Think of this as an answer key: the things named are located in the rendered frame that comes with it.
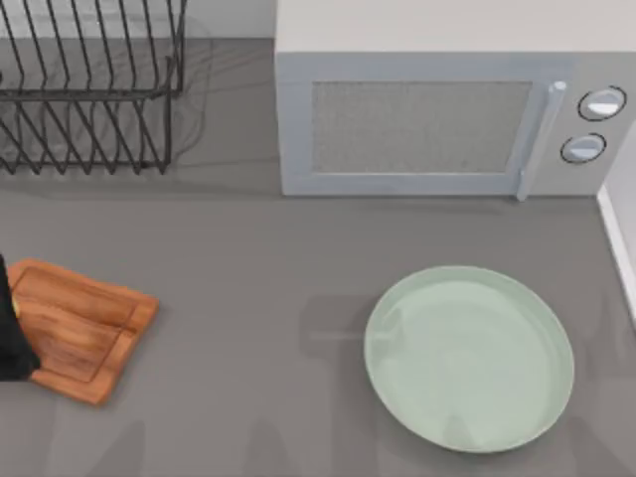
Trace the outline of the microwave door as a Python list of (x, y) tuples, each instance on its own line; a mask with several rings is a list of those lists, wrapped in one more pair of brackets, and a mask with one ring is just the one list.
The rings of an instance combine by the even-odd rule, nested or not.
[(514, 196), (547, 88), (570, 73), (542, 54), (278, 54), (282, 191)]

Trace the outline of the pale green plate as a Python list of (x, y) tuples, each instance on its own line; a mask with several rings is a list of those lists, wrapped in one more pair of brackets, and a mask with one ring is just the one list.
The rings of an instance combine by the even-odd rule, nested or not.
[(436, 266), (398, 281), (371, 312), (363, 349), (391, 416), (461, 453), (536, 440), (561, 418), (574, 387), (572, 345), (549, 304), (482, 267)]

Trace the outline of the pale microwave oven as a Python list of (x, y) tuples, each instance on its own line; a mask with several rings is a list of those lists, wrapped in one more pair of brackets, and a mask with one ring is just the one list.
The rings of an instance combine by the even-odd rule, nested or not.
[[(278, 54), (441, 52), (542, 54), (571, 73), (530, 197), (593, 196), (636, 126), (636, 0), (278, 0)], [(590, 122), (578, 103), (617, 86), (627, 103)], [(571, 137), (602, 135), (606, 148), (584, 164), (562, 160)]]

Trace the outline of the wooden cutting board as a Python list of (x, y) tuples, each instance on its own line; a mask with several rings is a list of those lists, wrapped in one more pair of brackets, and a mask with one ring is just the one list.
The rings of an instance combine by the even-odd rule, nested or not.
[(87, 404), (107, 402), (158, 299), (32, 258), (10, 264), (8, 282), (41, 362), (28, 381)]

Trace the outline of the small microwave knob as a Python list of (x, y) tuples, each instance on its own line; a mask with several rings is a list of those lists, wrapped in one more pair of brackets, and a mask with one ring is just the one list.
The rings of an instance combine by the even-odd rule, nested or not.
[(606, 148), (605, 138), (596, 133), (569, 138), (560, 150), (563, 161), (570, 164), (584, 164), (594, 161)]

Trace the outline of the large microwave knob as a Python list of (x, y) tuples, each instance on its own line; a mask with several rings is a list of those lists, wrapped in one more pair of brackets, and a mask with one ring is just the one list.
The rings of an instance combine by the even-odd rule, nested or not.
[(616, 116), (627, 103), (627, 94), (617, 86), (588, 92), (578, 103), (578, 114), (590, 122), (604, 121)]

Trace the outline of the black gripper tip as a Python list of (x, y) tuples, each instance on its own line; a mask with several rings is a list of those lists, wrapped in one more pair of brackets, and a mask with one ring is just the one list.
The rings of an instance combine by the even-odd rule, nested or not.
[(20, 382), (41, 368), (13, 305), (4, 256), (0, 253), (0, 382)]

